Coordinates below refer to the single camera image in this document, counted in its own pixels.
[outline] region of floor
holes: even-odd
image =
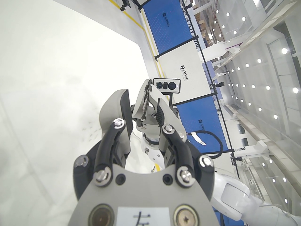
[[[134,103],[143,80],[157,77],[139,11],[124,14],[114,3],[0,0],[6,14],[15,13],[14,21],[1,20],[1,226],[67,225],[76,206],[70,166],[99,140],[102,104],[122,88]],[[40,38],[29,36],[35,29]],[[126,168],[149,173],[152,166],[132,134]]]

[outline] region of white tag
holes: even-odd
[[[116,226],[170,226],[168,207],[118,207]]]

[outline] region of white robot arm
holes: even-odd
[[[168,101],[154,85],[150,84],[151,89],[147,92],[153,108],[146,110],[144,107],[143,111],[144,87],[148,82],[146,81],[140,90],[132,117],[137,119],[137,130],[143,133],[141,139],[142,151],[162,170],[165,164],[159,149],[160,135],[156,120],[156,108],[159,99],[164,100],[166,104],[168,104]],[[172,112],[177,116],[177,122],[173,121],[172,124],[176,125],[175,128],[186,140],[186,132],[180,117],[175,110]],[[214,191],[210,203],[225,216],[235,221],[243,220],[250,226],[301,226],[301,217],[289,214],[276,205],[268,204],[254,197],[245,184],[230,176],[215,173]]]
[[[233,220],[251,226],[299,226],[301,218],[250,194],[249,188],[230,176],[215,174],[211,205]]]

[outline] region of camera lens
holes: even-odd
[[[113,226],[114,212],[106,204],[97,205],[89,216],[89,226]]]
[[[157,86],[158,89],[162,89],[163,83],[162,82],[157,82],[156,86]]]
[[[177,87],[177,86],[175,85],[174,82],[170,82],[170,83],[168,84],[168,88],[171,89],[171,90],[175,89],[176,87]]]

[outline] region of joyson logo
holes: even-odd
[[[182,71],[182,74],[183,74],[183,77],[184,77],[184,81],[188,80],[188,76],[187,76],[187,73],[186,73],[186,70],[185,70],[185,66],[181,66],[181,71]]]
[[[163,13],[162,15],[163,15],[163,17],[165,18],[165,21],[166,21],[166,23],[167,23],[167,26],[169,27],[170,24],[169,24],[168,18],[167,18],[167,16],[166,16],[166,13]]]

